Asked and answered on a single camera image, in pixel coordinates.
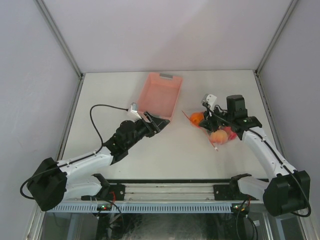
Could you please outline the fake orange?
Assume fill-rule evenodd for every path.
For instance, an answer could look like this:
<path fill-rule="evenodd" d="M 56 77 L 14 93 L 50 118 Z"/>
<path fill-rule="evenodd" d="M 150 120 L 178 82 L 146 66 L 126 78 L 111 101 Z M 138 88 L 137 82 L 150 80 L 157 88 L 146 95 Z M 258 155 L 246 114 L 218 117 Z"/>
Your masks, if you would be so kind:
<path fill-rule="evenodd" d="M 204 120 L 203 112 L 195 112 L 190 116 L 190 121 L 193 125 L 199 126 L 199 124 Z"/>

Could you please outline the clear zip top bag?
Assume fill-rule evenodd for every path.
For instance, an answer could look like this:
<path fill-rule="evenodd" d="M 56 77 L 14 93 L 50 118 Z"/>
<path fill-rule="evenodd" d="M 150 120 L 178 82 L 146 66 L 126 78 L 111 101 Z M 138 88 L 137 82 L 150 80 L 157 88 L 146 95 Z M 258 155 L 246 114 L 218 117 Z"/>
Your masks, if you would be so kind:
<path fill-rule="evenodd" d="M 226 144 L 229 141 L 234 140 L 237 134 L 231 130 L 230 126 L 219 126 L 217 131 L 207 130 L 204 127 L 200 127 L 200 122 L 204 120 L 204 112 L 194 112 L 191 115 L 187 115 L 183 110 L 182 113 L 188 119 L 190 124 L 198 129 L 201 129 L 207 136 L 210 144 L 218 152 L 218 145 Z"/>

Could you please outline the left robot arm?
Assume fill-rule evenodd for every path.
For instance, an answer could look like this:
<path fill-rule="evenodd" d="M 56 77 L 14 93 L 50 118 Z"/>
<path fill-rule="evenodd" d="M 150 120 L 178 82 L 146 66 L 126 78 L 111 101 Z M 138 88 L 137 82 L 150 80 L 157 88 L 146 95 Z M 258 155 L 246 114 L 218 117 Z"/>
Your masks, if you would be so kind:
<path fill-rule="evenodd" d="M 43 160 L 26 187 L 44 212 L 68 199 L 91 196 L 106 200 L 110 183 L 98 171 L 121 161 L 138 141 L 160 133 L 169 123 L 148 112 L 136 121 L 125 120 L 101 149 L 67 160 Z"/>

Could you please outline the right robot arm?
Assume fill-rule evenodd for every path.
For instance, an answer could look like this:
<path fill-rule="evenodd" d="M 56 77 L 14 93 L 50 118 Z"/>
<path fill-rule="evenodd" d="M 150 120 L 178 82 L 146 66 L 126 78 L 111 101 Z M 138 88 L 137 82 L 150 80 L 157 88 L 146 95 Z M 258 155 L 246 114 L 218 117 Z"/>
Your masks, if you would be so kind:
<path fill-rule="evenodd" d="M 309 217 L 311 179 L 304 170 L 298 171 L 269 141 L 261 122 L 249 116 L 242 95 L 226 98 L 227 109 L 215 104 L 216 97 L 206 94 L 201 104 L 205 107 L 204 119 L 199 127 L 215 133 L 221 127 L 230 127 L 237 137 L 254 153 L 263 167 L 268 181 L 259 180 L 249 173 L 230 179 L 230 195 L 237 200 L 249 195 L 263 201 L 266 210 L 274 217 L 307 209 L 301 217 Z"/>

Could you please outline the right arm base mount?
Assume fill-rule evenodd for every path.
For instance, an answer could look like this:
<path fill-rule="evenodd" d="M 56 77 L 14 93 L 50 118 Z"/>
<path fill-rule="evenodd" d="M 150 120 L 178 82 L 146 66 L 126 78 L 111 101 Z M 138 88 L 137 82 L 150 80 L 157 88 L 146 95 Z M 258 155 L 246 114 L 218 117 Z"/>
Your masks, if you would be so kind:
<path fill-rule="evenodd" d="M 214 199 L 216 201 L 235 201 L 241 197 L 236 195 L 228 184 L 213 185 Z"/>

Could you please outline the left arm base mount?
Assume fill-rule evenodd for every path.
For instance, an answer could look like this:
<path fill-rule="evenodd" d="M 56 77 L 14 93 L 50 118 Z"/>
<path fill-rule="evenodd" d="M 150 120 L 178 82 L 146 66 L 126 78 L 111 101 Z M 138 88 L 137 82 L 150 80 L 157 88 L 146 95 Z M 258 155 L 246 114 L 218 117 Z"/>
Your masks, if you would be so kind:
<path fill-rule="evenodd" d="M 83 201 L 89 200 L 107 200 L 111 202 L 123 201 L 126 187 L 123 184 L 111 184 L 109 186 L 95 185 L 84 195 L 80 197 Z"/>

